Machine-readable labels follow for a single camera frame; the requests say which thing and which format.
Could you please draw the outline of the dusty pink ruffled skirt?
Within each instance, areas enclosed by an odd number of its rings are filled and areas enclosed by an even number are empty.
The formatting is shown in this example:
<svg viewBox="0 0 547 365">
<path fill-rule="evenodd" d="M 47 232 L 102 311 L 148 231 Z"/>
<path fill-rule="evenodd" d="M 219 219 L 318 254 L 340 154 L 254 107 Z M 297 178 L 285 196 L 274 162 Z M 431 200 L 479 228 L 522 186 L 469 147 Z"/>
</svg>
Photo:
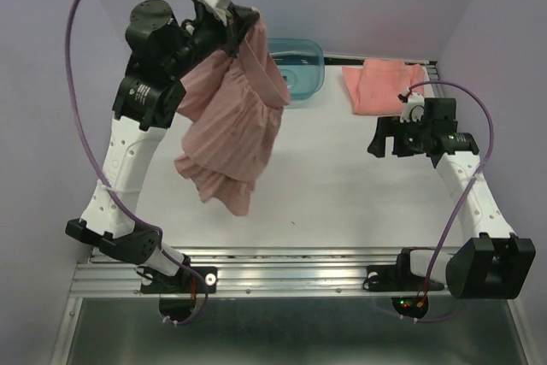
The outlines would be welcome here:
<svg viewBox="0 0 547 365">
<path fill-rule="evenodd" d="M 221 201 L 236 216 L 249 212 L 256 181 L 272 155 L 291 94 L 268 51 L 262 20 L 235 57 L 217 50 L 181 80 L 177 112 L 191 121 L 174 166 L 202 202 Z"/>
</svg>

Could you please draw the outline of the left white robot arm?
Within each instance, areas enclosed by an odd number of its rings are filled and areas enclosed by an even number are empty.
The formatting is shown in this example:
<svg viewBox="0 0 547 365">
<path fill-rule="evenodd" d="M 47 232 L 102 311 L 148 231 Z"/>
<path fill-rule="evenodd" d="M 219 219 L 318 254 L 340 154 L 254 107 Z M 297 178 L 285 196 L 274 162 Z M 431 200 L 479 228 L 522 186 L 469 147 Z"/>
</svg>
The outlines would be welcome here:
<svg viewBox="0 0 547 365">
<path fill-rule="evenodd" d="M 222 80 L 249 32 L 261 23 L 255 8 L 230 4 L 222 23 L 200 2 L 195 17 L 177 21 L 163 0 L 145 0 L 131 12 L 126 42 L 131 54 L 113 104 L 106 157 L 97 186 L 80 218 L 66 233 L 118 262 L 160 276 L 170 291 L 182 291 L 190 276 L 188 256 L 166 245 L 161 228 L 142 221 L 136 207 L 144 178 L 176 115 L 197 121 L 224 90 Z"/>
</svg>

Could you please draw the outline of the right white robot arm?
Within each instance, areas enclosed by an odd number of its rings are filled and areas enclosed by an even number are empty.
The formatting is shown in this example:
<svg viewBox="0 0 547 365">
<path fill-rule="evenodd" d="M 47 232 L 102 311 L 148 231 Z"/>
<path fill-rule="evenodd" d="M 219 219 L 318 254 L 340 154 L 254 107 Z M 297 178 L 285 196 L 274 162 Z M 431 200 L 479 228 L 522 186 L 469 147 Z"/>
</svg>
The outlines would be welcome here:
<svg viewBox="0 0 547 365">
<path fill-rule="evenodd" d="M 455 203 L 463 246 L 453 255 L 427 248 L 404 248 L 395 265 L 371 268 L 371 291 L 447 289 L 457 299 L 515 299 L 536 250 L 504 219 L 482 173 L 484 157 L 473 136 L 458 132 L 453 98 L 408 98 L 399 116 L 383 116 L 368 153 L 382 158 L 392 138 L 397 157 L 425 155 Z"/>
</svg>

